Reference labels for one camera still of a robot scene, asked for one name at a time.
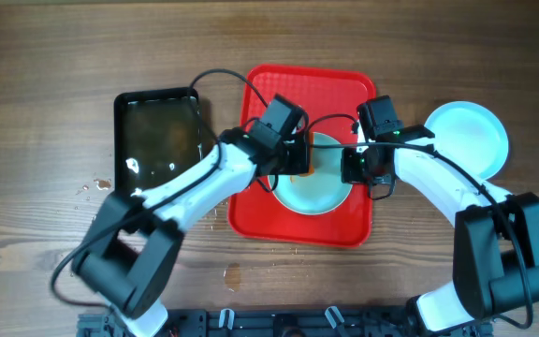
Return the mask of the light blue plate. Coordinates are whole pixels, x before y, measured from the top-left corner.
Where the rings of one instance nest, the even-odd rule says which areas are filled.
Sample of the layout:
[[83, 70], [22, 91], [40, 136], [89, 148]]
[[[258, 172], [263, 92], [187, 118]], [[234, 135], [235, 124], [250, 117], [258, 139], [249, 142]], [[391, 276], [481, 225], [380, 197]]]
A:
[[291, 175], [280, 175], [273, 195], [288, 210], [303, 215], [320, 215], [343, 204], [353, 185], [342, 182], [342, 148], [311, 148], [313, 175], [289, 181]]
[[444, 150], [465, 169], [488, 180], [504, 166], [509, 139], [502, 122], [487, 108], [469, 101], [437, 108], [424, 126]]

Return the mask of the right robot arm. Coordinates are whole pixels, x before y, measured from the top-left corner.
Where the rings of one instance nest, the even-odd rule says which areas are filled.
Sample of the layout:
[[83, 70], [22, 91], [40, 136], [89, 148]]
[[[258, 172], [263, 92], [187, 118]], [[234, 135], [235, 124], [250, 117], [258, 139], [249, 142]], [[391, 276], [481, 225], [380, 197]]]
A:
[[408, 183], [454, 229], [451, 280], [410, 299], [405, 328], [437, 336], [507, 320], [539, 301], [539, 197], [513, 194], [491, 182], [504, 166], [509, 139], [485, 107], [454, 101], [422, 125], [405, 126], [388, 96], [359, 105], [357, 142], [342, 150], [342, 180], [368, 187]]

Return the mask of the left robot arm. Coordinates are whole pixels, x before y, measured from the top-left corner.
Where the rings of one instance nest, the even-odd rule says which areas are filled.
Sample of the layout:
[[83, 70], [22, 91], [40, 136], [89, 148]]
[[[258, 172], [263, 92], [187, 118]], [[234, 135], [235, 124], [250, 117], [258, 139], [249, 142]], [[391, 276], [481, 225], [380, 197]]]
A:
[[109, 196], [72, 260], [71, 269], [134, 336], [154, 336], [168, 311], [165, 289], [185, 233], [220, 201], [255, 179], [277, 175], [289, 160], [310, 162], [308, 115], [277, 95], [248, 128], [224, 131], [210, 153], [174, 178], [136, 197]]

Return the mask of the green and orange sponge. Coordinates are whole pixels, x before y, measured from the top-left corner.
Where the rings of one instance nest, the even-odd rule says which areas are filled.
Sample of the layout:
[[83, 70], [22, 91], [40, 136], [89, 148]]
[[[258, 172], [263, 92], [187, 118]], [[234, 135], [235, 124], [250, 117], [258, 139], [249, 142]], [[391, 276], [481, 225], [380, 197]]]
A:
[[289, 181], [291, 183], [295, 183], [297, 180], [307, 178], [307, 177], [312, 176], [312, 175], [313, 175], [313, 171], [310, 171], [310, 172], [307, 172], [307, 173], [301, 173], [301, 174], [297, 174], [297, 175], [291, 175], [289, 177]]

